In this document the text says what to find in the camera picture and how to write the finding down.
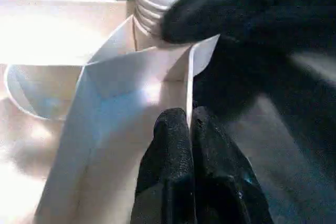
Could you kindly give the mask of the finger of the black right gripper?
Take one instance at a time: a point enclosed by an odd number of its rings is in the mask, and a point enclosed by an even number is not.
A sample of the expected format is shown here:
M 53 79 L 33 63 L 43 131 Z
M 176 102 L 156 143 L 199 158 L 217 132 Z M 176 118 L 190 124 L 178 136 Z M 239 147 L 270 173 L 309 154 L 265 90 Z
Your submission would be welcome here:
M 160 37 L 172 44 L 217 34 L 239 37 L 245 25 L 271 4 L 272 0 L 177 0 L 160 20 Z

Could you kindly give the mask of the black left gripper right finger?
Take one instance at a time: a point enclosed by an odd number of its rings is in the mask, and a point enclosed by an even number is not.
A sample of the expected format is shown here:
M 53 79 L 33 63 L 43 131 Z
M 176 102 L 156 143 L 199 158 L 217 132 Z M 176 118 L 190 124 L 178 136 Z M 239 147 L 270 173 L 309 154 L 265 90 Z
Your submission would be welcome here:
M 193 110 L 192 153 L 198 223 L 272 223 L 247 157 L 206 107 Z

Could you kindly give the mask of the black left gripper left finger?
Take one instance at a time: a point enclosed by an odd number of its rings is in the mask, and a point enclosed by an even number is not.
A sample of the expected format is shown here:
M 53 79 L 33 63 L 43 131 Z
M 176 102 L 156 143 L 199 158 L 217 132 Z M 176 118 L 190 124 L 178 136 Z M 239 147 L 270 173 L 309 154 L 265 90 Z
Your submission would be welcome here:
M 195 223 L 190 133 L 181 108 L 163 111 L 144 153 L 135 189 L 135 223 Z

